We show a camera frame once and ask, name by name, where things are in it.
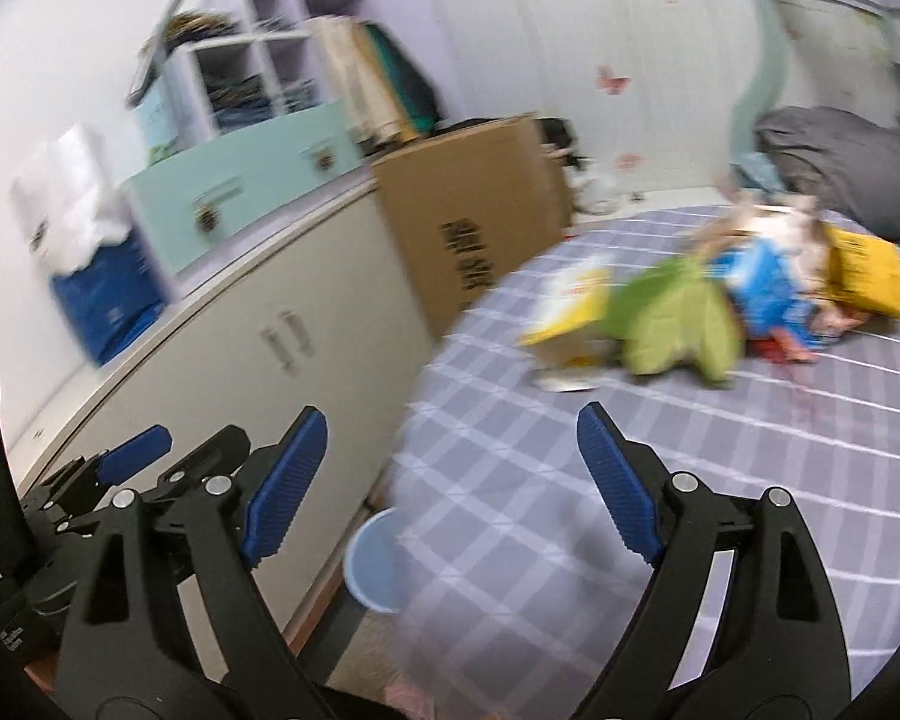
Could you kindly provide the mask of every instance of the blue gripper pad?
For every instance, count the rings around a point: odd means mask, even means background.
[[[280,549],[326,454],[326,417],[317,409],[308,407],[306,412],[289,440],[283,440],[283,452],[247,504],[240,554],[250,568]]]
[[[173,439],[163,425],[154,425],[103,455],[97,479],[105,485],[122,485],[170,451]]]
[[[652,565],[663,552],[653,498],[592,406],[577,417],[577,445],[626,549]]]

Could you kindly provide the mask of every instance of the blue package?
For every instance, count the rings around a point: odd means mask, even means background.
[[[707,274],[724,282],[751,338],[767,338],[770,330],[783,327],[807,349],[826,346],[810,329],[816,304],[799,294],[786,261],[766,238],[753,238],[720,254]]]
[[[97,365],[133,343],[165,303],[134,230],[115,247],[100,247],[90,265],[50,279],[56,299]]]
[[[725,251],[710,263],[708,272],[724,281],[751,338],[767,338],[770,330],[783,325],[796,290],[770,241],[753,238]]]

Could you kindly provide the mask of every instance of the blue storage box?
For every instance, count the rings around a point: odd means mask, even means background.
[[[165,302],[136,232],[100,247],[90,265],[50,279],[74,331],[98,365],[112,360],[153,324]]]

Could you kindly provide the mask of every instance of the gray blanket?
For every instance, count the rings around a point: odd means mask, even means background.
[[[835,108],[783,108],[756,135],[794,191],[900,242],[900,127],[883,129]]]

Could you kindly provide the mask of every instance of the snack bag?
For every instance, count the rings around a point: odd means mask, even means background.
[[[830,251],[826,296],[864,311],[900,319],[900,253],[873,235],[827,225]]]
[[[530,327],[518,345],[538,361],[538,384],[548,391],[594,389],[607,357],[601,321],[612,280],[610,267],[592,257],[550,277]]]

